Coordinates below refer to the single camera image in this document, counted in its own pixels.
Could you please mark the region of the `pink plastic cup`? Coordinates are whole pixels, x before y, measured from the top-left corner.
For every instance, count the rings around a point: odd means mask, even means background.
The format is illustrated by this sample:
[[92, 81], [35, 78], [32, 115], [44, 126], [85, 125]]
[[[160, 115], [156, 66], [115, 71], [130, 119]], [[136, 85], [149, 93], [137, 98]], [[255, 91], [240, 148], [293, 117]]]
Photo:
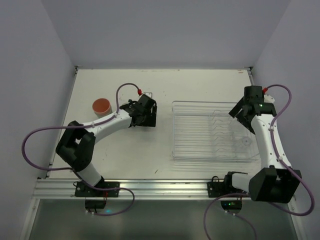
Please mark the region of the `pink plastic cup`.
[[92, 110], [98, 118], [105, 117], [113, 112], [111, 103], [106, 98], [96, 99], [92, 104]]

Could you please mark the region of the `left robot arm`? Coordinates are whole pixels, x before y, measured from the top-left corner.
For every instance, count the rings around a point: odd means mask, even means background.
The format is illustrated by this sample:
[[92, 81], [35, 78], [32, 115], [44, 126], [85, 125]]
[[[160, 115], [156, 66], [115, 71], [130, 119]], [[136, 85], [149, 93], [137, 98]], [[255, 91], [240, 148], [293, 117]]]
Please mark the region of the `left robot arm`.
[[138, 100], [129, 100], [111, 115], [88, 125], [70, 122], [55, 152], [85, 184], [97, 191], [105, 180], [92, 164], [95, 144], [117, 131], [131, 127], [154, 128], [156, 119], [157, 102], [142, 94]]

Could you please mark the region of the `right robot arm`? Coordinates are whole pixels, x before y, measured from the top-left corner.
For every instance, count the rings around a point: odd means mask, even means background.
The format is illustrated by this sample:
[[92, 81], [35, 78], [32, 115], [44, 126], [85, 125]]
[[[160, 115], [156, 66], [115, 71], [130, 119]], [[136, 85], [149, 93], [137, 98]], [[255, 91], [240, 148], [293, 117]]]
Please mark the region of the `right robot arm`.
[[254, 134], [261, 169], [257, 173], [229, 171], [224, 186], [230, 191], [244, 191], [253, 201], [288, 203], [296, 192], [301, 177], [294, 170], [283, 149], [277, 123], [276, 108], [265, 101], [262, 86], [246, 86], [244, 95], [229, 112], [232, 118]]

